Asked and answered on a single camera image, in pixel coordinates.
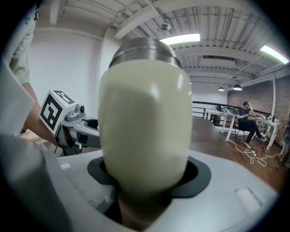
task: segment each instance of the white column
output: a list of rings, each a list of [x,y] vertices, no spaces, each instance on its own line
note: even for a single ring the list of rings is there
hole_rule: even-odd
[[[99,93],[99,80],[105,71],[108,70],[110,62],[115,54],[115,52],[121,46],[121,42],[114,38],[116,34],[116,30],[108,28],[105,32],[104,39],[101,43],[101,49],[98,58],[97,64],[97,80],[96,80],[96,95],[93,96],[96,99],[96,103],[98,102],[98,93]]]
[[[272,105],[272,116],[275,112],[275,104],[276,104],[276,81],[275,81],[276,74],[273,73],[273,105]]]

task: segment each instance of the ceiling beam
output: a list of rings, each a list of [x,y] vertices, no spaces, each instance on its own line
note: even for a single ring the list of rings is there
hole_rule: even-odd
[[[162,13],[167,13],[182,8],[208,5],[235,8],[237,10],[243,10],[247,13],[261,15],[260,11],[254,8],[253,4],[247,0],[159,0],[152,4]],[[121,24],[121,27],[117,31],[115,38],[121,39],[134,28],[157,16],[159,15],[156,13],[156,11],[150,5],[147,5],[146,7],[130,16]]]
[[[102,37],[99,37],[97,35],[93,35],[93,34],[82,32],[82,31],[78,31],[78,30],[67,29],[67,28],[57,28],[57,27],[44,27],[44,28],[41,28],[41,27],[37,27],[35,29],[35,33],[43,33],[43,32],[77,34],[77,35],[90,37],[92,39],[96,39],[96,40],[100,40],[100,41],[103,40]]]
[[[252,62],[258,56],[252,53],[243,52],[241,50],[232,49],[232,48],[223,48],[223,47],[190,47],[190,48],[179,48],[180,55],[183,56],[226,56],[232,57],[240,60],[246,60]],[[269,67],[271,62],[261,57],[256,60],[254,63],[259,64],[265,68]]]
[[[224,78],[214,78],[214,77],[191,77],[191,82],[214,82],[214,83],[222,83],[225,79]],[[237,81],[234,80],[227,80],[224,84],[235,85]]]
[[[58,16],[63,14],[65,0],[52,0],[50,6],[50,24],[56,25]]]
[[[108,28],[110,24],[110,19],[105,18],[104,16],[101,16],[97,13],[89,12],[87,10],[84,10],[82,8],[73,7],[73,6],[65,6],[64,7],[67,16],[71,16],[74,18],[79,18],[85,21],[89,21],[91,23],[95,23],[99,26],[102,26],[104,28]]]
[[[50,15],[42,15],[37,20],[36,29],[41,28],[41,30],[43,30],[44,28],[51,28],[52,26],[49,20]],[[106,28],[96,25],[95,23],[68,16],[59,17],[57,25],[53,26],[53,28],[80,31],[91,34],[95,36],[95,38],[103,38],[106,30]]]
[[[225,77],[229,78],[229,76],[234,76],[237,73],[236,70],[225,69],[225,68],[184,68],[184,71],[189,75],[195,73],[218,73],[224,74]],[[251,79],[251,75],[245,72],[239,72],[236,77],[242,77],[246,79]]]

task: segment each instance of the ceiling pipe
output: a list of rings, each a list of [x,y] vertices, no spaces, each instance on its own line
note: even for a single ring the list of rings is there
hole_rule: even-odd
[[[257,60],[260,59],[260,58],[261,58],[261,56],[256,57],[254,60],[252,60],[250,63],[248,63],[245,67],[243,67],[243,68],[240,69],[238,72],[236,72],[236,73],[234,74],[234,76],[236,76],[237,74],[239,74],[241,71],[243,71],[245,68],[249,67],[251,64],[253,64],[255,61],[257,61]]]
[[[114,22],[115,22],[115,20],[116,20],[117,18],[122,19],[122,18],[121,18],[121,15],[122,15],[122,13],[123,13],[125,10],[127,10],[130,6],[132,6],[133,4],[135,4],[135,3],[137,3],[137,2],[139,2],[139,0],[134,0],[133,2],[131,2],[130,4],[128,4],[127,6],[125,6],[122,10],[120,10],[120,11],[117,13],[117,15],[115,16],[115,18],[113,19],[113,21],[111,21],[111,23],[110,23],[110,25],[109,25],[109,28],[112,27],[112,25],[114,24]]]
[[[146,0],[146,2],[148,2],[148,5],[150,5],[150,6],[153,8],[153,10],[158,14],[158,16],[161,18],[162,22],[166,24],[167,22],[165,21],[165,18],[164,18],[163,15],[162,15],[161,13],[159,13],[159,11],[155,8],[155,6],[152,4],[151,0]]]
[[[282,70],[279,70],[279,71],[270,72],[270,73],[268,73],[268,74],[266,74],[266,75],[264,75],[262,77],[259,77],[259,78],[254,79],[254,80],[241,83],[241,86],[242,87],[246,87],[246,86],[258,84],[258,83],[261,83],[261,82],[271,81],[271,80],[273,80],[274,73],[275,73],[275,79],[282,78],[282,77],[286,77],[290,73],[290,68],[289,68],[289,70],[285,70],[284,71],[285,72],[284,74],[283,73],[279,73],[278,74],[278,72],[280,72],[280,71],[283,71],[283,69]]]
[[[261,72],[261,75],[262,75],[262,76],[265,76],[265,75],[267,75],[267,74],[269,74],[269,73],[272,73],[272,72],[278,71],[278,70],[280,70],[280,69],[282,69],[282,68],[284,68],[284,67],[285,67],[284,64],[276,64],[276,65],[274,65],[274,66],[272,66],[272,67],[270,67],[270,68],[267,68],[266,70],[262,71],[262,72]]]

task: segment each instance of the white cable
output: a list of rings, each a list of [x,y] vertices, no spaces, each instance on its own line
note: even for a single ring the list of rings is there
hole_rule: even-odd
[[[230,141],[230,140],[226,140],[226,141],[227,141],[227,142],[231,142],[231,143],[233,143],[233,144],[236,146],[236,149],[237,149],[239,152],[241,152],[241,153],[245,153],[245,154],[250,158],[250,160],[251,160],[251,164],[254,164],[254,159],[257,159],[258,162],[259,162],[259,164],[261,164],[263,167],[265,167],[265,166],[267,165],[267,163],[264,161],[264,159],[266,159],[267,157],[274,158],[276,155],[279,154],[279,153],[277,153],[277,154],[275,154],[274,156],[266,155],[265,158],[251,157],[251,156],[248,155],[248,153],[255,153],[254,150],[246,149],[245,151],[241,151],[241,150],[239,150],[239,149],[237,148],[237,145],[236,145],[234,142],[232,142],[232,141]]]

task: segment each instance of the black chair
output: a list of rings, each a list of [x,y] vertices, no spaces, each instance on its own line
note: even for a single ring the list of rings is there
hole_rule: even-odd
[[[233,127],[235,128],[235,141],[236,141],[236,137],[238,136],[239,132],[242,131],[242,132],[244,132],[244,142],[245,142],[245,131],[239,127],[239,123],[236,121],[236,118],[235,118],[235,122],[234,122]]]

